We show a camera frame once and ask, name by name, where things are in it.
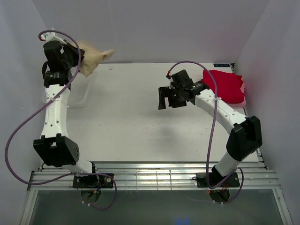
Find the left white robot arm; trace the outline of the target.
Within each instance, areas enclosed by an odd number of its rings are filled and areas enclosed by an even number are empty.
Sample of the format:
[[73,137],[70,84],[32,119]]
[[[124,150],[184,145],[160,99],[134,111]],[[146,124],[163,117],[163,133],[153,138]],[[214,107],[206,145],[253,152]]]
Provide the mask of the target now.
[[94,165],[80,158],[79,147],[68,137],[67,109],[72,80],[71,69],[83,54],[69,42],[48,41],[43,45],[47,61],[42,68],[45,87],[45,121],[33,147],[47,166],[61,167],[83,176],[88,187],[99,183]]

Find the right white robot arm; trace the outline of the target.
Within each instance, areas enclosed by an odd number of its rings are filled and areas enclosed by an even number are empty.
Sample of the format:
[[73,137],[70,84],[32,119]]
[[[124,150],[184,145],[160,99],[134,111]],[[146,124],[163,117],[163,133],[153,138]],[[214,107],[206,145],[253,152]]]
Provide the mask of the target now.
[[158,89],[159,110],[184,107],[190,102],[211,115],[213,122],[218,122],[229,134],[226,153],[206,175],[206,181],[211,187],[223,186],[238,165],[261,147],[260,120],[256,116],[248,117],[235,111],[216,97],[215,92],[204,82],[193,82],[186,70],[166,77],[170,84]]

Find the beige t shirt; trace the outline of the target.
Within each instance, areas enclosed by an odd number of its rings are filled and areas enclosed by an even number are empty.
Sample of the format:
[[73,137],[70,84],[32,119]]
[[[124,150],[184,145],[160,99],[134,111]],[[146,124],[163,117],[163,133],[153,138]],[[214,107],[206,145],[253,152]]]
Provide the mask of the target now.
[[115,52],[114,49],[101,51],[88,41],[78,41],[77,44],[80,49],[85,51],[84,58],[80,65],[80,73],[85,77],[91,75],[100,63],[110,59]]

